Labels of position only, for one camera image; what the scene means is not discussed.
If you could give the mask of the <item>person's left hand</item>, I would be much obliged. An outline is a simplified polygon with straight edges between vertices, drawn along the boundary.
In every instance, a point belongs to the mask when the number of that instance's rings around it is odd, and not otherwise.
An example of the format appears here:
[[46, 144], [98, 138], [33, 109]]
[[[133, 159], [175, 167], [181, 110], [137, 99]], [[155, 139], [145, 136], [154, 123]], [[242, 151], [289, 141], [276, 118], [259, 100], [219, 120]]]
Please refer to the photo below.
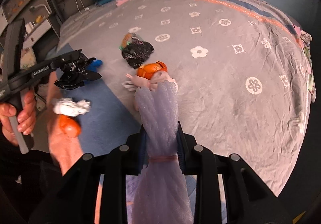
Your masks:
[[24, 135], [31, 134], [36, 123], [36, 100], [34, 90], [30, 89], [24, 97], [24, 109], [16, 115], [16, 108], [8, 103], [1, 103], [1, 124], [2, 133], [6, 139], [12, 144], [17, 146], [14, 130], [12, 129], [10, 118], [16, 117], [18, 126], [16, 127], [20, 133]]

